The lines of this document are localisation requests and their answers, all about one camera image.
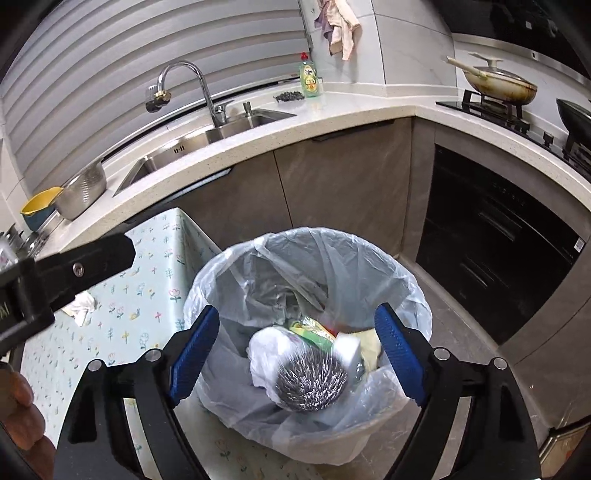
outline person's hand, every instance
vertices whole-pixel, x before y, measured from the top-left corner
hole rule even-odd
[[[45,420],[33,404],[33,390],[19,373],[10,374],[10,394],[18,403],[17,409],[2,423],[12,441],[25,450],[29,465],[43,480],[53,479],[56,448],[45,433]]]

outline floral tablecloth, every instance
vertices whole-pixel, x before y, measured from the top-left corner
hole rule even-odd
[[[96,310],[78,327],[59,311],[51,328],[29,340],[21,372],[31,383],[35,403],[57,444],[67,408],[86,365],[135,362],[143,352],[162,348],[186,326],[183,305],[195,274],[220,252],[180,209],[161,213],[127,235],[136,256],[125,272],[92,287]],[[144,474],[159,479],[144,437],[135,400],[125,407]],[[226,428],[193,393],[175,409],[183,430],[212,480],[320,478],[309,465],[246,440]]]

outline dish soap bottle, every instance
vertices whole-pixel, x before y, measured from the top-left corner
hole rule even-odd
[[[315,97],[320,94],[318,90],[318,75],[314,68],[314,63],[308,58],[306,52],[301,54],[300,65],[301,91],[306,97]]]

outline metal colander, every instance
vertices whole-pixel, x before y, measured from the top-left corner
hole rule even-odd
[[[100,162],[94,162],[80,170],[63,187],[53,205],[62,217],[75,220],[107,189],[105,169]]]

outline stainless steel sink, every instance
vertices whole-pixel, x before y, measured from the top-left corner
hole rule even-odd
[[[267,125],[292,116],[295,115],[273,110],[255,109],[250,116],[243,113],[229,118],[228,123],[219,128],[213,126],[209,129],[200,128],[182,137],[175,138],[166,143],[166,145],[140,158],[124,178],[115,195],[136,181],[143,179],[145,176],[165,167],[188,153],[207,147],[224,138],[229,138],[233,135],[260,127],[261,125]]]

